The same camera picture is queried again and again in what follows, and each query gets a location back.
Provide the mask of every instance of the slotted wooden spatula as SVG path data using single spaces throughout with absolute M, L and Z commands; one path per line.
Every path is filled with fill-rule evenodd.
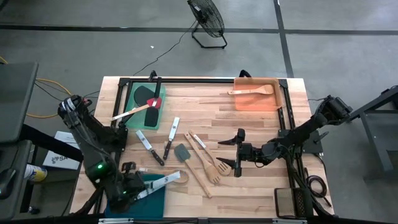
M 196 143 L 191 138 L 191 135 L 189 135 L 189 133 L 185 133 L 184 135 L 185 135 L 186 139 L 188 140 L 188 142 L 191 144 L 193 150 L 195 150 L 195 152 L 198 154 L 198 156 L 201 160 L 201 163 L 203 164 L 203 167 L 205 168 L 205 173 L 207 175 L 207 178 L 213 184 L 218 184 L 221 180 L 221 176 L 218 173 L 216 167 L 213 164 L 209 163 L 209 161 L 206 160 L 206 158 L 203 156 L 203 154 L 198 149 L 198 146 L 196 145 Z
M 204 148 L 204 150 L 209 154 L 209 156 L 213 160 L 214 166 L 216 166 L 216 169 L 218 170 L 218 172 L 221 175 L 229 175 L 231 173 L 232 168 L 229 165 L 225 164 L 224 162 L 221 162 L 218 159 L 216 159 L 216 157 L 213 155 L 213 153 L 210 151 L 210 149 L 208 149 L 206 147 L 205 143 L 203 143 L 200 140 L 200 138 L 192 130 L 189 130 L 188 132 L 194 139 L 196 139 L 198 141 L 199 145 L 201 145 L 202 148 Z
M 274 93 L 274 88 L 272 85 L 263 85 L 259 88 L 253 90 L 230 90 L 228 91 L 229 95 L 238 95 L 238 94 L 248 94 L 248 93 L 260 93 L 265 95 L 271 95 Z

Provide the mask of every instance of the teal cutting board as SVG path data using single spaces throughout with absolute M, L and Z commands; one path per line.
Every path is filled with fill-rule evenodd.
M 134 100 L 134 93 L 138 87 L 144 86 L 155 93 L 156 83 L 134 83 L 131 89 L 129 102 L 127 103 L 126 111 L 132 110 L 134 107 L 139 107 Z M 157 119 L 157 124 L 154 127 L 145 126 L 145 115 L 147 110 L 142 110 L 140 112 L 135 113 L 126 123 L 128 128 L 136 128 L 136 129 L 151 129 L 151 130 L 158 130 L 160 119 L 162 118 L 162 110 L 165 105 L 166 100 L 166 88 L 162 85 L 160 88 L 159 97 L 162 98 L 162 105 L 159 108 L 159 117 Z
M 157 180 L 164 177 L 159 174 L 144 174 L 142 178 L 144 181 Z M 136 201 L 132 204 L 128 211 L 124 213 L 111 213 L 109 204 L 105 208 L 106 218 L 137 218 L 137 219 L 149 219 L 149 220 L 160 220 L 163 218 L 164 213 L 164 201 L 165 201 L 166 188 L 155 191 L 154 193 L 144 197 L 141 200 Z

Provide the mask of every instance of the red spatula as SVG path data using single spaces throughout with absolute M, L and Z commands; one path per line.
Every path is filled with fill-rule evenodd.
M 160 106 L 162 106 L 162 99 L 160 97 L 159 98 L 152 98 L 152 99 L 147 100 L 147 104 L 146 105 L 140 106 L 140 107 L 135 108 L 135 109 L 133 109 L 131 111 L 127 111 L 127 112 L 125 112 L 123 114 L 119 114 L 117 116 L 114 116 L 111 119 L 111 121 L 114 121 L 116 119 L 122 118 L 124 116 L 130 115 L 130 114 L 133 114 L 133 113 L 137 113 L 138 111 L 142 111 L 142 110 L 145 110 L 145 109 L 150 108 L 150 107 L 154 107 L 156 109 L 159 109 Z

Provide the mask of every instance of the orange tray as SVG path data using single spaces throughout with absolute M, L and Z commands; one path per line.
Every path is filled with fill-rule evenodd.
M 263 95 L 249 93 L 235 95 L 235 107 L 241 111 L 274 111 L 282 106 L 279 81 L 277 78 L 235 78 L 234 90 L 253 90 L 263 85 L 272 85 L 274 93 Z

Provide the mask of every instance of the black handle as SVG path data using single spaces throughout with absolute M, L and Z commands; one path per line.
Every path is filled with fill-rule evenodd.
M 155 98 L 159 97 L 160 87 L 162 86 L 162 77 L 157 78 L 156 89 L 155 89 Z
M 171 145 L 172 145 L 172 142 L 169 141 L 169 142 L 167 143 L 167 145 L 166 145 L 166 148 L 164 149 L 164 155 L 163 155 L 163 159 L 164 159 L 164 160 L 166 160 L 166 159 L 167 159 L 167 156 L 169 155 L 169 150 L 170 150 Z
M 249 74 L 249 72 L 245 71 L 245 70 L 241 70 L 241 73 L 239 74 L 239 77 L 248 77 L 251 78 L 251 75 Z
M 152 153 L 152 155 L 153 155 L 153 157 L 156 159 L 156 161 L 157 161 L 161 166 L 164 166 L 164 162 L 163 162 L 163 160 L 159 157 L 159 155 L 158 155 L 154 150 L 151 150 L 150 152 Z

